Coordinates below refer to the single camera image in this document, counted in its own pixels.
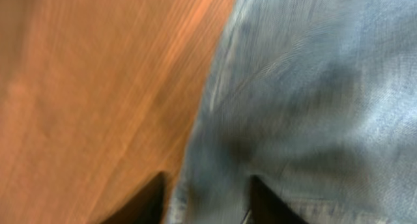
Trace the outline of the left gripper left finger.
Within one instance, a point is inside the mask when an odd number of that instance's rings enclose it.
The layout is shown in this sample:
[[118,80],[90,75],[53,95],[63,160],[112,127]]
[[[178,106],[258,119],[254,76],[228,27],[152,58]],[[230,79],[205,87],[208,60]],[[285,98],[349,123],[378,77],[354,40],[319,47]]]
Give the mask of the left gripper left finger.
[[159,224],[164,198],[165,173],[159,172],[101,224]]

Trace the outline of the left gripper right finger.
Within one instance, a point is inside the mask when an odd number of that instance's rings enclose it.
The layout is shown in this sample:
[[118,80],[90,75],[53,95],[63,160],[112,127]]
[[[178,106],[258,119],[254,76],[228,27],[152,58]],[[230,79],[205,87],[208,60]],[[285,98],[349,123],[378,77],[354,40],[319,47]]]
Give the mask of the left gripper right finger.
[[258,176],[250,178],[250,210],[254,224],[308,224]]

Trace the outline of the medium blue denim jeans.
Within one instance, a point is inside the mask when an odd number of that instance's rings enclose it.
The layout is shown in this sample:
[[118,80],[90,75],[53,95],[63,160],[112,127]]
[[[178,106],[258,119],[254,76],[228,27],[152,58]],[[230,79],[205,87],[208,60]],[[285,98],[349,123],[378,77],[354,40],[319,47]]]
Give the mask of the medium blue denim jeans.
[[237,0],[167,223],[242,223],[259,176],[309,223],[416,222],[416,0]]

